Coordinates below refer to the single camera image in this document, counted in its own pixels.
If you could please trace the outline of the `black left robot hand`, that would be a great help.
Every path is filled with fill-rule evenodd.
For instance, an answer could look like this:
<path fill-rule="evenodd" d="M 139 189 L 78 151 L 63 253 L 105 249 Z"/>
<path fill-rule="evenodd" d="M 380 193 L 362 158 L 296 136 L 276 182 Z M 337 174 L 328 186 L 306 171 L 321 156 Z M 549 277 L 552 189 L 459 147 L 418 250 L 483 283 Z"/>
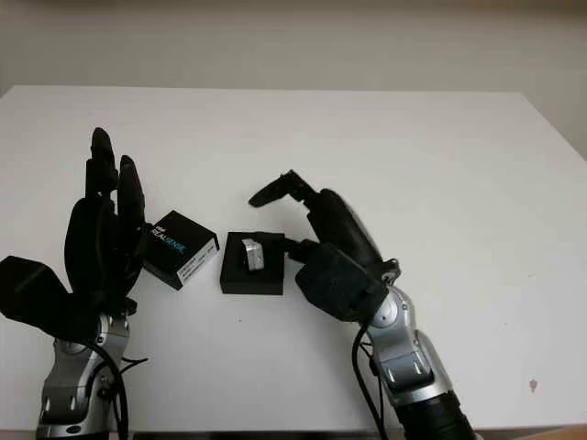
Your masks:
<path fill-rule="evenodd" d="M 136 164 L 128 155 L 116 162 L 111 138 L 97 127 L 85 162 L 84 195 L 72 209 L 65 237 L 68 280 L 105 314 L 132 315 L 128 297 L 138 280 L 150 224 Z"/>

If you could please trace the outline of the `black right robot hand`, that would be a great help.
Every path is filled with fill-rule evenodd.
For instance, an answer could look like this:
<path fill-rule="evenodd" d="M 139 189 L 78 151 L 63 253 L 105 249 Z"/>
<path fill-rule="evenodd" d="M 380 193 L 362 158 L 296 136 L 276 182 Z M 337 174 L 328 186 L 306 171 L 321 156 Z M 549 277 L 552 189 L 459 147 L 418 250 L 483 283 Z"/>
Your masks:
<path fill-rule="evenodd" d="M 260 208 L 287 195 L 307 209 L 307 219 L 319 242 L 336 247 L 382 281 L 392 283 L 399 277 L 398 261 L 383 259 L 351 206 L 333 190 L 314 190 L 294 170 L 285 172 L 255 192 L 249 198 L 249 205 Z"/>

